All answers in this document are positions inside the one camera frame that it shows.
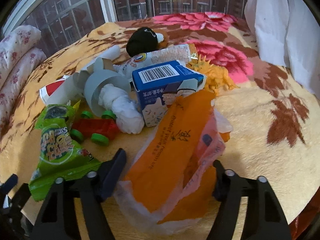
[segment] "white curtain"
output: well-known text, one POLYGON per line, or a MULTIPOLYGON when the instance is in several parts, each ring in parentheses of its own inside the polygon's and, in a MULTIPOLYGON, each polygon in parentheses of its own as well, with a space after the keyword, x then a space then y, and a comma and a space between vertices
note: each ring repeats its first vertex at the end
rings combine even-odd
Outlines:
POLYGON ((244 15, 260 58, 290 67, 294 79, 320 98, 320 27, 303 0, 248 0, 244 15))

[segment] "floral blanket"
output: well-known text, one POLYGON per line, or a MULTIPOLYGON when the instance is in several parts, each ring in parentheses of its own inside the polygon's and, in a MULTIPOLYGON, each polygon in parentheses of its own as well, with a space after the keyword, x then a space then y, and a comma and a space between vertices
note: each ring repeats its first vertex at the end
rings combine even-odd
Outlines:
MULTIPOLYGON (((200 54, 229 70, 230 77, 240 88, 221 91, 215 103, 234 127, 220 160, 224 167, 242 177, 266 176, 288 222, 293 221, 320 185, 320 107, 316 98, 297 84, 287 69, 259 59, 255 37, 244 20, 213 12, 106 23, 44 61, 29 77, 0 142, 0 180, 3 182, 16 173, 19 184, 28 182, 36 168, 40 131, 33 127, 44 108, 39 89, 65 74, 79 71, 92 58, 116 44, 122 52, 114 63, 125 62, 129 58, 125 51, 127 41, 143 26, 165 30, 169 46, 194 43, 200 54)), ((139 135, 121 134, 107 148, 92 144, 90 140, 83 146, 101 161, 111 159, 122 147, 130 162, 152 130, 144 128, 139 135)), ((25 206, 24 212, 32 222, 40 206, 41 203, 34 201, 25 206)), ((88 239, 78 200, 76 206, 81 235, 88 239)), ((175 236, 148 236, 139 232, 125 220, 113 198, 102 206, 117 240, 179 240, 206 239, 219 203, 212 199, 208 213, 197 226, 175 236)), ((245 210, 244 200, 234 239, 240 239, 245 210)))

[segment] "green plastic bag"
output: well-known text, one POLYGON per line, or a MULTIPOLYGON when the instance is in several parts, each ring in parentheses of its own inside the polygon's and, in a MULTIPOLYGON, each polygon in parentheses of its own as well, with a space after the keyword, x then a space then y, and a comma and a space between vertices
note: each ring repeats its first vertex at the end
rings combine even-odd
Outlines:
POLYGON ((101 165, 70 137, 74 116, 72 106, 48 105, 37 120, 35 129, 42 130, 40 161, 29 182, 35 201, 46 197, 58 177, 79 179, 89 171, 97 171, 101 165))

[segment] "toy car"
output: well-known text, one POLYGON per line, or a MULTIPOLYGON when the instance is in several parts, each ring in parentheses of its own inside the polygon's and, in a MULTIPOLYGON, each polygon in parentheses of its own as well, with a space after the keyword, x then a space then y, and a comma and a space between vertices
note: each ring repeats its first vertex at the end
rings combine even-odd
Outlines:
POLYGON ((102 119, 92 119, 93 115, 84 111, 78 121, 74 122, 70 131, 71 137, 81 143, 85 138, 91 137, 91 141, 99 145, 108 145, 120 132, 112 111, 105 111, 102 119))

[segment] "box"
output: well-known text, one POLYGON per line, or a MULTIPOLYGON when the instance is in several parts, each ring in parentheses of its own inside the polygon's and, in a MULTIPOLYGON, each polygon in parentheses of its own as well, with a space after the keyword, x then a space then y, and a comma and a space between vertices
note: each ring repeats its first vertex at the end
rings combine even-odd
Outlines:
POLYGON ((205 76, 170 61, 132 72, 132 81, 147 127, 157 125, 177 96, 188 96, 202 89, 205 76))

